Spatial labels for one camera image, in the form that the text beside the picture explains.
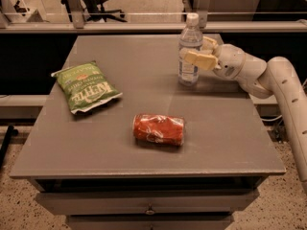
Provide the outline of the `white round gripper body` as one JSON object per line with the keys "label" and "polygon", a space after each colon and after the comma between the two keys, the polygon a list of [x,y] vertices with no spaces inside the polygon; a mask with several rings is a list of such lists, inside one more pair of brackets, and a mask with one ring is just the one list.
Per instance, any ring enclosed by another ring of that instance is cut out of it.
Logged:
{"label": "white round gripper body", "polygon": [[226,80],[234,80],[243,68],[246,53],[232,44],[222,44],[214,51],[218,64],[213,72]]}

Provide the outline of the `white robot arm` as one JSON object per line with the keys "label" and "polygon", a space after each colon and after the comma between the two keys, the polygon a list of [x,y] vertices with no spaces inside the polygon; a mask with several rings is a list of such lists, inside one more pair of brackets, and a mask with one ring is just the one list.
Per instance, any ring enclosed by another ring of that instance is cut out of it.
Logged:
{"label": "white robot arm", "polygon": [[284,57],[264,61],[232,44],[218,44],[215,39],[206,36],[199,49],[185,46],[179,50],[179,56],[222,79],[237,81],[254,97],[276,98],[292,146],[298,177],[307,193],[307,95],[290,61]]}

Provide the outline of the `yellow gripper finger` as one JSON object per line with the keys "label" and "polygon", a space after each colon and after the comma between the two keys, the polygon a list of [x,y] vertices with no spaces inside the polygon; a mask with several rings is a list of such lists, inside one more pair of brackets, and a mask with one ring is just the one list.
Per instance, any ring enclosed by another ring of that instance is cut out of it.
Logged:
{"label": "yellow gripper finger", "polygon": [[188,50],[183,54],[183,59],[203,70],[213,70],[218,64],[218,59],[213,55],[201,54],[200,52],[194,52]]}
{"label": "yellow gripper finger", "polygon": [[214,51],[218,48],[219,44],[216,39],[204,36],[202,38],[202,49]]}

